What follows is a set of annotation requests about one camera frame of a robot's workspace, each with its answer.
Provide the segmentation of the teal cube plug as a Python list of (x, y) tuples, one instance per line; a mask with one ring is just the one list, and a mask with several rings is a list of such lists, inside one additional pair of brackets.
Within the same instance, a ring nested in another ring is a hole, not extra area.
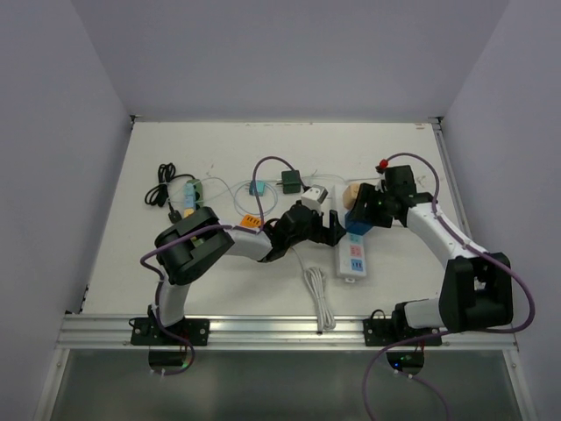
[(265, 194), (266, 183), (262, 181), (255, 181), (249, 183), (249, 194), (251, 196), (263, 196)]

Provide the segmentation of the blue cube plug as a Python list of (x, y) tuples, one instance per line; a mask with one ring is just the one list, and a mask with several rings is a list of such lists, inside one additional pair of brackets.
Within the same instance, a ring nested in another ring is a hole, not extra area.
[(373, 228), (373, 225), (369, 222), (365, 222), (360, 218), (355, 218), (350, 211), (345, 214), (344, 223), (345, 230), (348, 233), (359, 236), (366, 235)]

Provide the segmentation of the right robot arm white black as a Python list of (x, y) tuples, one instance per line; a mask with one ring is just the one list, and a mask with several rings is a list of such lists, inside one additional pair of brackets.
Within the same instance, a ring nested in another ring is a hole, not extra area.
[(474, 244), (442, 212), (436, 194), (418, 191), (409, 166), (383, 168), (377, 185), (353, 184), (343, 195), (345, 228), (364, 235), (395, 221), (414, 233), (444, 268), (438, 297), (398, 303), (390, 332), (407, 345), (422, 330), (482, 331), (513, 319), (510, 262)]

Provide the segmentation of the dark green dragon charger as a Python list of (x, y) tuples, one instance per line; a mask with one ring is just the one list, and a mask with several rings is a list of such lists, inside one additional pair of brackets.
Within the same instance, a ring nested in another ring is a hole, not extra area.
[(284, 195), (298, 194), (302, 191), (302, 179), (298, 170), (285, 170), (280, 173), (280, 182)]

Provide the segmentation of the orange power strip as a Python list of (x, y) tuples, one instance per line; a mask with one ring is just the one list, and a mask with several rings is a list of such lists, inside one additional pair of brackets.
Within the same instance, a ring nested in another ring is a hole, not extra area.
[(245, 214), (239, 225), (244, 228), (260, 230), (262, 228), (262, 220), (259, 216)]

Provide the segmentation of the wooden beige cube plug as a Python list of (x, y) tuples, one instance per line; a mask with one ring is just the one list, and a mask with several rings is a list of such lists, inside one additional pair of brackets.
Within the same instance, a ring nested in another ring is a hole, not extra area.
[(354, 204), (357, 201), (358, 194), (359, 194), (360, 184), (359, 183), (352, 183), (349, 184), (342, 195), (342, 202), (343, 206), (347, 210), (351, 210)]

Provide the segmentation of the white power strip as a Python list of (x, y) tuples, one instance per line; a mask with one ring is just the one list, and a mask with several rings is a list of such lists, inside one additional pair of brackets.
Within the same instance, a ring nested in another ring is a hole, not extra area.
[[(344, 220), (347, 209), (343, 204), (345, 189), (343, 184), (335, 184), (331, 191), (331, 199), (333, 209), (337, 211), (338, 221), (347, 231)], [(366, 278), (366, 253), (362, 235), (347, 232), (339, 240), (335, 246), (335, 268), (337, 277), (348, 283)]]

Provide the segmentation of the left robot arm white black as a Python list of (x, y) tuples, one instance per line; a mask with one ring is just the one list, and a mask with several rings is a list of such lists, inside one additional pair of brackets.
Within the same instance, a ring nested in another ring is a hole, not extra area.
[(152, 335), (162, 344), (180, 338), (184, 306), (191, 283), (201, 278), (225, 255), (269, 263), (284, 257), (288, 249), (304, 241), (336, 246), (346, 234), (336, 211), (323, 213), (298, 200), (277, 221), (260, 230), (222, 223), (208, 206), (159, 234), (155, 249), (140, 264), (158, 274), (159, 286), (151, 305), (155, 319)]

